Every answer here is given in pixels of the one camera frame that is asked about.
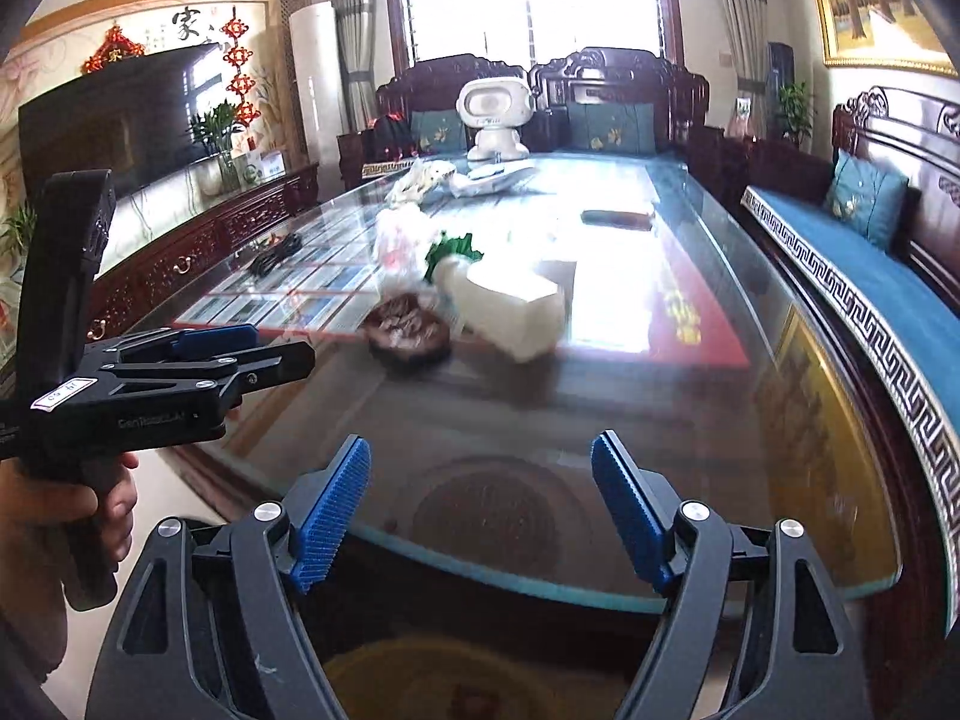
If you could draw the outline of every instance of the wooden armrest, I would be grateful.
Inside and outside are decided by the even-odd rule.
[[[337,137],[337,146],[340,147],[340,177],[344,180],[347,191],[356,189],[362,182],[361,173],[366,161],[365,132],[347,132],[346,135]]]
[[[720,202],[725,202],[723,130],[693,124],[686,140],[686,166],[696,178]]]
[[[821,205],[833,181],[833,164],[783,141],[757,141],[750,149],[749,180],[758,189]]]

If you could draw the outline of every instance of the white robot toy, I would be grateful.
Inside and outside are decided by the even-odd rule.
[[[457,113],[467,127],[479,129],[470,161],[499,158],[501,162],[526,159],[530,149],[520,143],[516,127],[534,115],[533,95],[523,79],[477,79],[460,90]]]

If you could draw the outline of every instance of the label sticker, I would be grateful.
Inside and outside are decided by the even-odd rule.
[[[58,386],[54,391],[47,392],[42,397],[37,398],[30,405],[31,409],[41,410],[42,412],[51,412],[64,400],[71,399],[77,392],[82,392],[91,384],[96,384],[96,379],[70,379]]]

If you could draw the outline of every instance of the tv cabinet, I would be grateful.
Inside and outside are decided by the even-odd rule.
[[[93,282],[88,341],[125,333],[224,257],[318,201],[315,163],[243,191],[150,242]]]

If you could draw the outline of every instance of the wooden drawer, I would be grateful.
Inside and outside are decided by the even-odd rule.
[[[283,201],[283,187],[277,187],[270,194],[224,215],[220,223],[227,234],[230,248],[235,251],[290,215]]]
[[[313,208],[317,205],[319,191],[315,170],[298,175],[283,187],[283,200],[287,204],[287,211],[296,215]]]
[[[111,272],[93,282],[86,339],[99,341],[119,336],[146,313],[136,272],[131,268]]]
[[[183,289],[229,255],[219,246],[215,223],[184,236],[139,271],[147,311]]]

